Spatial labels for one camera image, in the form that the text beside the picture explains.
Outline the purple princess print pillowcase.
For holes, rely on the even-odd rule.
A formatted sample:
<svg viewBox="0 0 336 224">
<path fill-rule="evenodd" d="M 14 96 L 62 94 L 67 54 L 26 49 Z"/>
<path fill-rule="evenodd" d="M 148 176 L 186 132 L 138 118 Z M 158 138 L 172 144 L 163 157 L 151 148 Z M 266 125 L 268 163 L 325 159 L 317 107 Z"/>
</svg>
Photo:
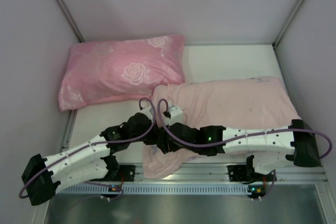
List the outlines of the purple princess print pillowcase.
<svg viewBox="0 0 336 224">
<path fill-rule="evenodd" d="M 184 124 L 196 129 L 222 125 L 262 131 L 299 118 L 280 80 L 271 77 L 160 85 L 153 104 L 160 99 L 181 108 Z"/>
</svg>

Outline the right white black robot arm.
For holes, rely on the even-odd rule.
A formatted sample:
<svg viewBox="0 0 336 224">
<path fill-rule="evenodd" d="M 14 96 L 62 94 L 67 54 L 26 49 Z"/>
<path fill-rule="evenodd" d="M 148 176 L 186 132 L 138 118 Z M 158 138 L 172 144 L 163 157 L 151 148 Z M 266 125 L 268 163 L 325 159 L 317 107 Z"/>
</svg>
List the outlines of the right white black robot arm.
<svg viewBox="0 0 336 224">
<path fill-rule="evenodd" d="M 159 130 L 157 147 L 164 154 L 181 149 L 202 156 L 244 154 L 247 181 L 289 165 L 321 165 L 315 133 L 300 119 L 292 120 L 289 126 L 264 131 L 213 125 L 195 129 L 175 123 Z"/>
</svg>

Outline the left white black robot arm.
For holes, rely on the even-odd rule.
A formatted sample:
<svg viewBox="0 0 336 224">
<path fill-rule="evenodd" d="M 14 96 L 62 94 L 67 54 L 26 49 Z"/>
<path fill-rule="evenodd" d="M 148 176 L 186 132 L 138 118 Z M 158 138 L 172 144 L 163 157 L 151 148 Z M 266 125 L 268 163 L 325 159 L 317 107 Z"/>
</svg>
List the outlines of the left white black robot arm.
<svg viewBox="0 0 336 224">
<path fill-rule="evenodd" d="M 70 186 L 112 179 L 120 169 L 115 153 L 126 150 L 134 142 L 148 140 L 155 131 L 154 112 L 141 111 L 127 122 L 108 127 L 72 149 L 46 157 L 34 155 L 23 171 L 24 186 L 19 197 L 28 198 L 32 206 L 38 206 Z"/>
</svg>

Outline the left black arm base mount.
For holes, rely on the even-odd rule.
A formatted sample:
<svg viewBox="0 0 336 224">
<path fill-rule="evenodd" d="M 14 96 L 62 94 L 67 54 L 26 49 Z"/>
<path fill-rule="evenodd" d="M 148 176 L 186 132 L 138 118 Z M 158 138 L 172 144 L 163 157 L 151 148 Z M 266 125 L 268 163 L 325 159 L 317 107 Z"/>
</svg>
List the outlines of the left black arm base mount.
<svg viewBox="0 0 336 224">
<path fill-rule="evenodd" d="M 120 168 L 114 177 L 115 182 L 133 182 L 135 177 L 134 165 L 120 165 Z"/>
</svg>

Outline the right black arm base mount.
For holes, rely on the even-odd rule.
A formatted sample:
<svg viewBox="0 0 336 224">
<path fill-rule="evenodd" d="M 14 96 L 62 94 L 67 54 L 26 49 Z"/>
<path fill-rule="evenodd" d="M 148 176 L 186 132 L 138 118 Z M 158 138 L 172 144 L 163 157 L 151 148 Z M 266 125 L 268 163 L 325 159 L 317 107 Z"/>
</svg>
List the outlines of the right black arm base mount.
<svg viewBox="0 0 336 224">
<path fill-rule="evenodd" d="M 248 185 L 258 181 L 257 177 L 248 175 L 246 165 L 229 165 L 227 170 L 230 182 L 240 182 Z"/>
</svg>

